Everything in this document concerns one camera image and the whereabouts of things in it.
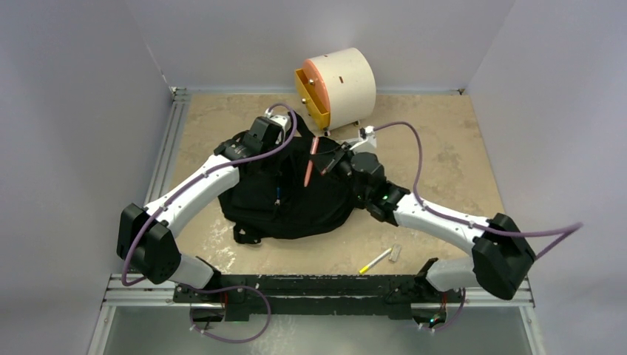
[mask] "metal frame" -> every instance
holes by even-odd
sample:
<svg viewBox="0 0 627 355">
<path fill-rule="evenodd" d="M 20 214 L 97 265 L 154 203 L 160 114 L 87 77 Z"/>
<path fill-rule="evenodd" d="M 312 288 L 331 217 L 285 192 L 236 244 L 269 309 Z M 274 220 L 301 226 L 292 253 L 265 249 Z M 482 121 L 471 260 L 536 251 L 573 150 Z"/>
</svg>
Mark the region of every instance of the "metal frame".
<svg viewBox="0 0 627 355">
<path fill-rule="evenodd" d="M 174 101 L 161 143 L 160 154 L 157 157 L 155 170 L 146 194 L 146 203 L 168 192 L 192 95 L 206 91 L 173 87 L 172 92 L 174 93 Z M 129 279 L 133 280 L 139 276 L 141 275 L 130 274 Z M 118 307 L 189 307 L 190 305 L 187 303 L 172 302 L 175 287 L 176 285 L 170 281 L 155 285 L 147 280 L 137 285 L 125 287 L 122 285 L 121 275 L 112 274 L 109 278 L 88 354 L 100 355 L 104 353 L 111 324 Z M 221 308 L 221 305 L 218 303 L 195 303 L 194 307 Z M 439 307 L 439 303 L 412 304 L 412 308 Z M 511 301 L 500 300 L 481 288 L 469 288 L 467 289 L 467 300 L 464 307 L 517 307 L 521 313 L 521 321 L 524 324 L 532 354 L 544 355 L 546 353 L 542 344 L 539 324 L 535 317 L 535 301 L 528 279 L 523 282 L 518 293 Z"/>
</svg>

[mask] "robotic arm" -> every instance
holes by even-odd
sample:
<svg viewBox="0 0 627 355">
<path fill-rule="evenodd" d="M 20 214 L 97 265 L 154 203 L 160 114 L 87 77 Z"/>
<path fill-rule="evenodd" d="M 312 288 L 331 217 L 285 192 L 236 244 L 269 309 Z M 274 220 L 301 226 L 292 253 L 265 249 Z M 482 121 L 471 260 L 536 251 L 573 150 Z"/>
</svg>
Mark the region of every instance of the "robotic arm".
<svg viewBox="0 0 627 355">
<path fill-rule="evenodd" d="M 239 182 L 239 168 L 227 166 L 211 174 L 205 172 L 233 160 L 253 157 L 281 143 L 290 128 L 286 116 L 271 115 L 255 119 L 251 129 L 240 140 L 229 139 L 190 177 L 179 186 L 143 208 L 130 204 L 122 212 L 117 254 L 127 257 L 130 246 L 142 226 L 155 213 L 142 240 L 131 255 L 131 266 L 155 284 L 171 280 L 194 288 L 211 288 L 214 275 L 220 272 L 199 258 L 182 255 L 174 239 L 183 227 L 209 202 Z M 438 291 L 481 286 L 491 294 L 510 300 L 518 290 L 535 254 L 523 238 L 495 236 L 472 226 L 462 226 L 429 213 L 410 190 L 388 181 L 376 155 L 373 127 L 360 129 L 359 138 L 344 142 L 340 149 L 323 155 L 312 155 L 321 174 L 333 173 L 351 179 L 359 207 L 367 209 L 377 220 L 417 229 L 457 246 L 469 256 L 459 260 L 430 260 L 427 282 Z M 194 179 L 193 186 L 188 186 Z M 175 202 L 166 201 L 177 195 Z M 470 216 L 424 201 L 434 209 L 475 225 L 504 231 L 518 231 L 511 219 L 502 214 L 494 218 Z"/>
</svg>

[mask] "white cylindrical drawer unit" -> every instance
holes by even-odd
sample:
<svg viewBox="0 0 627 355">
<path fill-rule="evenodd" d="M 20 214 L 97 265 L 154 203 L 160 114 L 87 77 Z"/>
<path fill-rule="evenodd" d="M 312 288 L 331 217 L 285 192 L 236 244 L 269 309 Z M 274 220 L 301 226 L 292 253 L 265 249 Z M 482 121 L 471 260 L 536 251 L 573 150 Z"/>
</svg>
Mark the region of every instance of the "white cylindrical drawer unit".
<svg viewBox="0 0 627 355">
<path fill-rule="evenodd" d="M 356 48 L 340 50 L 303 63 L 308 84 L 330 114 L 328 129 L 369 117 L 374 110 L 374 74 Z"/>
</svg>

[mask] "yellow marker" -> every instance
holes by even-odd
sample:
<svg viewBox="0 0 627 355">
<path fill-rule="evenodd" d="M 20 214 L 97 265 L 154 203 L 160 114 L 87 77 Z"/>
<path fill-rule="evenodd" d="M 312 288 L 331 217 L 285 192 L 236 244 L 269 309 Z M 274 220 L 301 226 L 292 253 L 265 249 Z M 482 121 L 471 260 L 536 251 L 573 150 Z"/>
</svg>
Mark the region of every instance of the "yellow marker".
<svg viewBox="0 0 627 355">
<path fill-rule="evenodd" d="M 376 257 L 375 260 L 369 262 L 368 265 L 364 266 L 361 270 L 359 270 L 359 274 L 360 275 L 365 274 L 368 270 L 370 270 L 370 268 L 375 266 L 379 261 L 383 260 L 387 255 L 390 255 L 391 252 L 392 252 L 392 248 L 389 248 L 388 250 L 384 251 L 381 255 Z"/>
</svg>

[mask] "red marker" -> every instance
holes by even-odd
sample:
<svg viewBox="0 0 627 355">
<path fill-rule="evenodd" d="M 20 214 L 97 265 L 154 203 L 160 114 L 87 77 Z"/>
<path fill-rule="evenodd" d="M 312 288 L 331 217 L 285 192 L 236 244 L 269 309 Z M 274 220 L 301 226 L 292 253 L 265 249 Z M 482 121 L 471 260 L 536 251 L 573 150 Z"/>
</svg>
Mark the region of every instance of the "red marker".
<svg viewBox="0 0 627 355">
<path fill-rule="evenodd" d="M 316 154 L 317 150 L 318 150 L 318 137 L 313 137 L 313 140 L 311 141 L 310 154 L 312 155 Z M 309 179 L 311 179 L 311 171 L 314 170 L 313 167 L 314 167 L 314 162 L 309 160 L 309 163 L 307 163 L 307 171 L 305 172 L 305 187 L 309 185 Z"/>
</svg>

